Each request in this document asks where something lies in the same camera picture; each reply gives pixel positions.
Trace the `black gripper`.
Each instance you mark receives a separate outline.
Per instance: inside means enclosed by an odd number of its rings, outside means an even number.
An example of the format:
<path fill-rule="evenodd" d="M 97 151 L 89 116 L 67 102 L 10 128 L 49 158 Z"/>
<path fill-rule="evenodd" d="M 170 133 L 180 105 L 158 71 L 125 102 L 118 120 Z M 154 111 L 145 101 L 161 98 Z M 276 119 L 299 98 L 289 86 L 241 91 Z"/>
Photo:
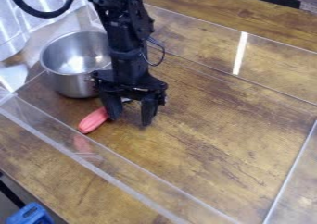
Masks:
<path fill-rule="evenodd" d="M 93 79 L 109 118 L 123 113 L 122 97 L 142 101 L 142 125 L 149 126 L 165 104 L 168 83 L 150 74 L 148 50 L 111 52 L 111 69 L 95 70 Z"/>

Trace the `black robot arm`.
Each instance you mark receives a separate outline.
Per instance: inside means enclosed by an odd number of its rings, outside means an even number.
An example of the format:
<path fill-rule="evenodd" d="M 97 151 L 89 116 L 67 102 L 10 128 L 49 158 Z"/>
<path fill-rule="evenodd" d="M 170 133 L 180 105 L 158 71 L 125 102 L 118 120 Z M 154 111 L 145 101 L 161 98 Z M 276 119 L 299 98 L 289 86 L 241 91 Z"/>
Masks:
<path fill-rule="evenodd" d="M 166 103 L 168 83 L 150 74 L 154 65 L 148 56 L 154 19 L 142 0 L 89 0 L 109 37 L 110 70 L 93 73 L 99 98 L 115 120 L 123 113 L 125 98 L 142 103 L 142 124 L 150 125 L 158 109 Z"/>

